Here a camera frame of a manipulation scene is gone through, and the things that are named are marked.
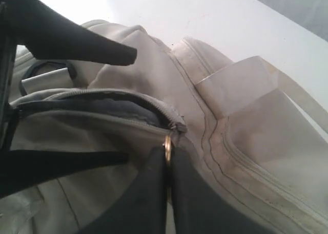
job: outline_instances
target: gold ring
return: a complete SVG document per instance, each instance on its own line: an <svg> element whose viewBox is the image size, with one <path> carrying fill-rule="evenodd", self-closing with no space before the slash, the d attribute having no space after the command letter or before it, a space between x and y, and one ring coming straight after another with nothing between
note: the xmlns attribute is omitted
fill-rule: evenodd
<svg viewBox="0 0 328 234"><path fill-rule="evenodd" d="M165 137L164 148L165 148L166 164L167 164L167 166L170 166L171 165L172 143L171 143L171 137L169 135L167 135Z"/></svg>

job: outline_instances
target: bag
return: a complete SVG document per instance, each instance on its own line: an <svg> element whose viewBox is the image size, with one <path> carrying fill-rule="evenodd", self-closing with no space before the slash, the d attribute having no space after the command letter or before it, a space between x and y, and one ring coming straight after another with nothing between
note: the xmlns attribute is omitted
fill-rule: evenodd
<svg viewBox="0 0 328 234"><path fill-rule="evenodd" d="M258 224L275 233L327 232L328 144L300 110L325 131L328 119L302 88L260 57L233 63L192 38L170 49L140 26L99 20L84 26L137 48L135 64L70 61L74 79L66 67L22 80L36 60L28 52L18 56L11 105L34 101L39 106L20 119L11 149L120 151L129 153L131 162L26 190L37 190L37 197L17 211L2 211L11 223L5 226L0 219L3 233L83 228L125 191L147 152L161 146L166 135L190 153L218 195ZM51 80L47 87L45 80ZM59 103L58 108L48 109L47 102ZM21 201L20 194L1 199L1 210L13 196ZM167 233L174 233L172 216L168 209Z"/></svg>

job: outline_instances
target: metal ring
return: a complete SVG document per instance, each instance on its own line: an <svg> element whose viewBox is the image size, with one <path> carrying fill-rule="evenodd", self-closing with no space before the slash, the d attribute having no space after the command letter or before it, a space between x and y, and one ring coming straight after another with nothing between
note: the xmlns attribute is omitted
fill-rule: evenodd
<svg viewBox="0 0 328 234"><path fill-rule="evenodd" d="M171 137L169 135L167 135L165 137L164 148L165 148L166 164L167 164L167 166L170 166L171 165L172 142L171 142Z"/></svg>

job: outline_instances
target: zipper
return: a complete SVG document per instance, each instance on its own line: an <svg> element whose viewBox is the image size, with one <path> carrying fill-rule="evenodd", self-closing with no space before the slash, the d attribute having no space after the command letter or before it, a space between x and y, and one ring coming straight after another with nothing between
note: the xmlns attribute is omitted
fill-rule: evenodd
<svg viewBox="0 0 328 234"><path fill-rule="evenodd" d="M138 97L138 98L143 99L144 101L150 103L153 107L157 108L169 120L170 123L168 125L168 128L170 130L175 131L178 134L183 134L183 133L187 132L187 127L183 124L183 120L179 115L174 114L171 109L164 107L164 105L161 104L159 100L157 100L153 97L141 94L139 92L135 92L135 91L130 91L130 90L123 91L122 89L75 90L75 91L68 91L68 92L63 92L63 93L58 93L58 94L52 95L52 96L46 98L44 101L65 99L68 97L79 96L79 95L89 94L89 93L117 93L117 94L129 94L129 95ZM132 120L129 120L129 122L144 124L142 122L132 121Z"/></svg>
<svg viewBox="0 0 328 234"><path fill-rule="evenodd" d="M257 165L254 165L254 163L250 162L250 159L245 156L242 152L236 152L234 149L234 146L231 145L231 141L228 138L229 128L227 131L222 135L222 141L223 146L225 150L228 152L229 155L231 155L231 159L243 170L248 172L250 175L256 174L256 177L253 176L253 178L261 183L263 183L265 186L270 188L272 191L278 193L286 200L293 203L295 206L297 206L301 211L305 212L307 215L312 216L316 221L319 221L320 223L323 223L324 225L327 225L327 219L324 217L324 214L321 212L318 212L313 209L312 206L305 204L305 200L301 196L295 196L295 193L288 192L286 189L284 189L284 186L279 185L277 183L277 180L271 178L268 176L263 176L263 174L267 174L266 172L263 172L261 169L257 168ZM295 219L295 217L290 216L287 211L284 211L284 214L286 214L289 218Z"/></svg>

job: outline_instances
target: fabric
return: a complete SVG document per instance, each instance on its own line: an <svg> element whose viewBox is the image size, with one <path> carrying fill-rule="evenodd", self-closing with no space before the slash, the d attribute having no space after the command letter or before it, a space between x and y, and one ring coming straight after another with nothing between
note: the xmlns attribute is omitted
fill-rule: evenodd
<svg viewBox="0 0 328 234"><path fill-rule="evenodd" d="M78 72L75 87L140 93L185 124L187 133L174 136L174 144L188 151L216 194L256 223L275 233L327 232L328 144L279 89L279 75L260 57L232 63L195 39L185 38L170 49L140 26L104 21L88 25L95 33L137 48L138 57L125 67L72 61ZM80 92L54 89L19 98L15 83L32 61L27 55L16 62L12 105ZM127 166L39 185L44 204L26 218L22 231L65 234L86 226L124 192L150 148L161 145L170 132L169 126L126 124L88 112L59 110L22 120L12 149L109 151L117 150L115 141L121 140L127 148L120 149L134 156ZM167 233L174 233L174 223L168 222Z"/></svg>

